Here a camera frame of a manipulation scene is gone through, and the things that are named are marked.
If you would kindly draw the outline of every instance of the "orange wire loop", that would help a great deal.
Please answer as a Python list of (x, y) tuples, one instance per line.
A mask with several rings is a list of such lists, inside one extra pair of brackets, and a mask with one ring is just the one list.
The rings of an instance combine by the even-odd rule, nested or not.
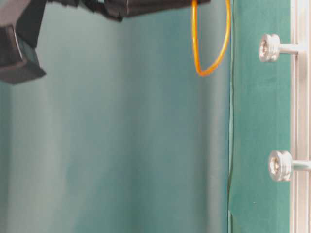
[(223, 47), (215, 60), (215, 62), (207, 69), (201, 70), (200, 64), (200, 53), (199, 53), (199, 40), (198, 40), (198, 0), (192, 1), (192, 44), (193, 44), (193, 55), (196, 71), (201, 76), (206, 76), (211, 74), (221, 63), (226, 49), (230, 41), (230, 29), (231, 29), (231, 9), (230, 9), (230, 0), (225, 0), (227, 6), (227, 27), (225, 32), (225, 40)]

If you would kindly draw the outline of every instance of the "metal bolt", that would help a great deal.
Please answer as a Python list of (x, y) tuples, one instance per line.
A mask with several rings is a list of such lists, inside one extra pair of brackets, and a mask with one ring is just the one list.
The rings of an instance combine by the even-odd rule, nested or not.
[(273, 151), (269, 157), (269, 173), (275, 181), (289, 181), (293, 171), (311, 171), (311, 161), (293, 160), (288, 151)]
[(259, 45), (259, 59), (262, 62), (275, 62), (280, 53), (297, 55), (299, 46), (295, 44), (281, 44), (276, 34), (265, 34)]

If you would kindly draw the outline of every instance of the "green felt panel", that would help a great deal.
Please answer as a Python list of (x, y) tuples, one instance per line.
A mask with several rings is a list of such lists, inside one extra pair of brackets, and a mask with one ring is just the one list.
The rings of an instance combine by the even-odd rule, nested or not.
[[(0, 85), (1, 232), (227, 232), (229, 53), (196, 75), (190, 13), (118, 24), (47, 5), (47, 76)], [(200, 7), (200, 24), (206, 67), (225, 2)]]
[(235, 0), (233, 158), (229, 210), (233, 233), (289, 232), (289, 183), (268, 173), (272, 150), (290, 148), (290, 57), (261, 63), (265, 33), (290, 41), (290, 0)]

